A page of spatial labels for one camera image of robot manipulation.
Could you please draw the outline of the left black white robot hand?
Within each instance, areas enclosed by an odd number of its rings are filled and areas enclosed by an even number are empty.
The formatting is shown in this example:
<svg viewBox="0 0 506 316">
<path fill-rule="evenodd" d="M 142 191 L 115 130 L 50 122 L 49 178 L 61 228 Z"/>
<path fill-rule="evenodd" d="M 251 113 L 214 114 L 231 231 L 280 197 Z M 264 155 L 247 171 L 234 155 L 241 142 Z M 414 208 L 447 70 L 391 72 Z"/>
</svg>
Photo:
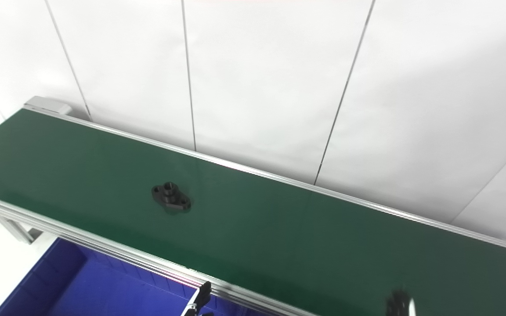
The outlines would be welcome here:
<svg viewBox="0 0 506 316">
<path fill-rule="evenodd" d="M 212 316 L 213 313 L 201 314 L 202 308 L 211 300 L 211 290 L 212 284 L 209 281 L 199 286 L 183 308 L 181 316 Z"/>
</svg>

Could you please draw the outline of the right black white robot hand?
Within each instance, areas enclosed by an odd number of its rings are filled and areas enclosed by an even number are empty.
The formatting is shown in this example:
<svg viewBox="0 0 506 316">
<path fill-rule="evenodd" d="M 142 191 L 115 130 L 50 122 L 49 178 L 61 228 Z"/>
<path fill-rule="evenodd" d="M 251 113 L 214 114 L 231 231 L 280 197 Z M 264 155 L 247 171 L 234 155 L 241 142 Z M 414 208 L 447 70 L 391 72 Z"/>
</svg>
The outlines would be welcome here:
<svg viewBox="0 0 506 316">
<path fill-rule="evenodd" d="M 410 294 L 402 289 L 394 290 L 386 300 L 386 316 L 416 316 L 416 305 Z"/>
</svg>

